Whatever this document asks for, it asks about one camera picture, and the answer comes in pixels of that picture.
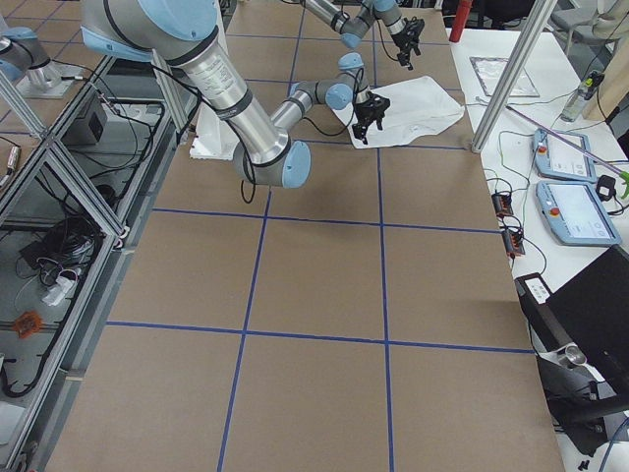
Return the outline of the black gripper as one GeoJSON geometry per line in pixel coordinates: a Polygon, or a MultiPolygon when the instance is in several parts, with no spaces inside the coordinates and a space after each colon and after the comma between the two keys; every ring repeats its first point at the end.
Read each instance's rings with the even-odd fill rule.
{"type": "Polygon", "coordinates": [[[364,145],[367,145],[369,143],[367,138],[369,125],[366,123],[375,122],[377,129],[382,131],[382,120],[385,116],[385,111],[389,107],[389,98],[374,93],[371,93],[366,101],[358,103],[356,105],[356,117],[358,122],[352,125],[354,138],[364,145]]]}
{"type": "Polygon", "coordinates": [[[394,34],[392,34],[392,38],[394,43],[400,49],[397,53],[397,60],[402,67],[405,67],[407,70],[413,70],[414,67],[412,65],[411,56],[412,50],[416,55],[420,55],[420,35],[425,28],[425,20],[419,19],[417,17],[413,17],[408,20],[406,18],[402,19],[403,26],[401,29],[394,34]]]}

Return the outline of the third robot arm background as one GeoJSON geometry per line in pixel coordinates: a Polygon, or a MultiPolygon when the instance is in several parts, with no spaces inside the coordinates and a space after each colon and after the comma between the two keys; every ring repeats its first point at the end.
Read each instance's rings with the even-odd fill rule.
{"type": "Polygon", "coordinates": [[[15,27],[1,32],[1,72],[24,97],[62,98],[72,84],[63,79],[62,71],[32,29],[15,27]]]}

